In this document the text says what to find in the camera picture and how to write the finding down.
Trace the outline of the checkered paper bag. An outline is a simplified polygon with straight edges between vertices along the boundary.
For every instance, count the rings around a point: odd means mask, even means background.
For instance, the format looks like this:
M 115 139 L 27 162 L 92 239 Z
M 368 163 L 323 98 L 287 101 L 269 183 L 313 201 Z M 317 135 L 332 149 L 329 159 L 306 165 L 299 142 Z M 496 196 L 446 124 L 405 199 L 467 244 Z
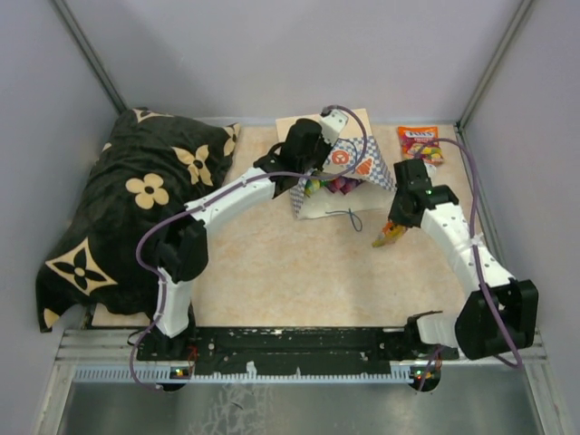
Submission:
M 343 195 L 331 193 L 325 185 L 311 197 L 305 195 L 308 179 L 300 179 L 289 190 L 291 206 L 297 219 L 329 217 L 326 211 L 386 210 L 391 206 L 395 181 L 382 151 L 373 136 L 367 110 L 355 109 L 328 155 L 322 173 L 340 173 L 345 178 L 363 181 L 358 188 Z

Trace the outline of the purple candy bag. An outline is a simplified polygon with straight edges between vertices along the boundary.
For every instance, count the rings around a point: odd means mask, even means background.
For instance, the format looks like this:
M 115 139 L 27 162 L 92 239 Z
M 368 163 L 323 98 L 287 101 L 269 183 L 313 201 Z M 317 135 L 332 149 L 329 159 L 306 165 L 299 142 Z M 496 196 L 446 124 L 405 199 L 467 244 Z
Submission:
M 333 180 L 329 181 L 325 185 L 325 187 L 331 193 L 340 192 L 343 195 L 346 195 L 346 194 L 350 193 L 351 191 L 353 191 L 354 189 L 358 188 L 361 184 L 363 184 L 363 181 L 360 179 L 350 179 L 350 178 L 340 177 L 338 179 L 333 179 Z

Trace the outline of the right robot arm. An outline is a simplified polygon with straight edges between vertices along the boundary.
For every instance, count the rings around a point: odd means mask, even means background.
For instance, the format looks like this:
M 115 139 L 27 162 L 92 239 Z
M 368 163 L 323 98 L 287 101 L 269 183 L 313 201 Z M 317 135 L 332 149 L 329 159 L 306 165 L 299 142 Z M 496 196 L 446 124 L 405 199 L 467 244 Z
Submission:
M 437 345 L 444 345 L 478 360 L 530 347 L 539 299 L 534 283 L 517 280 L 470 234 L 458 197 L 446 185 L 433 185 L 421 160 L 396 163 L 394 174 L 390 221 L 429 235 L 466 296 L 458 314 L 434 311 L 410 317 L 404 337 L 406 351 L 422 359 Z

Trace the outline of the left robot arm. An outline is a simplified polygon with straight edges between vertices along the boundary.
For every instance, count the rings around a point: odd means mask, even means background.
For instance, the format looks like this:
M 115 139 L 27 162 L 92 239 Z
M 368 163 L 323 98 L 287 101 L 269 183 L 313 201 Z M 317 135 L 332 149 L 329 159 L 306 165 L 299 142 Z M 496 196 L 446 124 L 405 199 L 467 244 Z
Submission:
M 215 192 L 185 205 L 157 233 L 155 264 L 159 297 L 154 322 L 158 351 L 171 360 L 189 348 L 183 333 L 189 326 L 188 285 L 208 265 L 208 236 L 254 206 L 277 198 L 320 170 L 345 123 L 338 111 L 314 121 L 298 119 L 285 140 L 256 160 L 242 176 Z

